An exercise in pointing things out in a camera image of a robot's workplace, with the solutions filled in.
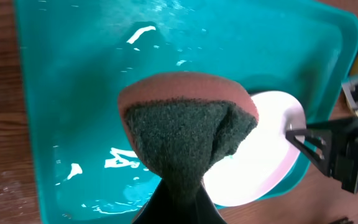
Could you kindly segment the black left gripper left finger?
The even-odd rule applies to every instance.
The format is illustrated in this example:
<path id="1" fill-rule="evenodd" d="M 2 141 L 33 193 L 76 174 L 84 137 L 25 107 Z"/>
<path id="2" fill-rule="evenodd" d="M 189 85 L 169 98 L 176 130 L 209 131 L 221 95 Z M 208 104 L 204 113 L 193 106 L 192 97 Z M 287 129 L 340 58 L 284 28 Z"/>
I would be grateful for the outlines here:
<path id="1" fill-rule="evenodd" d="M 132 224 L 170 223 L 174 217 L 173 201 L 165 181 L 162 179 L 150 200 L 141 208 Z"/>

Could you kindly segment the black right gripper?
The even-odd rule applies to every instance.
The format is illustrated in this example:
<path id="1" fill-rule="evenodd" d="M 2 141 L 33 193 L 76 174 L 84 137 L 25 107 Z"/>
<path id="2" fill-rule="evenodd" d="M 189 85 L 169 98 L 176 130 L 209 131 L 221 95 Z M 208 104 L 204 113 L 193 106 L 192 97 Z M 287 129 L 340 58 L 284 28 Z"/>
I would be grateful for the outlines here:
<path id="1" fill-rule="evenodd" d="M 331 176 L 331 149 L 337 150 L 333 177 L 342 189 L 358 193 L 358 118 L 333 121 L 336 137 L 322 129 L 293 129 L 285 137 L 326 177 Z"/>

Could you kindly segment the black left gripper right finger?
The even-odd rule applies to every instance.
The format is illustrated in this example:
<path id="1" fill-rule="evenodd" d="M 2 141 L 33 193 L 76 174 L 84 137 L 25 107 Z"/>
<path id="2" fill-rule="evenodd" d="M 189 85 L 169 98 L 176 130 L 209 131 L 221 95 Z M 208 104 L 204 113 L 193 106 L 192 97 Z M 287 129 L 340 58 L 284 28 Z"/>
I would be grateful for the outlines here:
<path id="1" fill-rule="evenodd" d="M 226 224 L 215 204 L 211 201 L 202 182 L 196 193 L 195 210 L 194 221 L 196 224 Z"/>

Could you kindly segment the white plate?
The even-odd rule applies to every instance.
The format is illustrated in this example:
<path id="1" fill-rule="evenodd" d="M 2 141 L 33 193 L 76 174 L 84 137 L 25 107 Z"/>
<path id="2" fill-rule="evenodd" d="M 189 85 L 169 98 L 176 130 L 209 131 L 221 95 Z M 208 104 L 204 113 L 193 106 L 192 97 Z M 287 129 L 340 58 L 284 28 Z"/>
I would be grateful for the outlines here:
<path id="1" fill-rule="evenodd" d="M 266 91 L 252 96 L 259 122 L 240 143 L 204 175 L 204 187 L 212 202 L 235 207 L 257 200 L 289 173 L 300 151 L 285 137 L 292 129 L 304 129 L 301 103 L 291 94 Z"/>

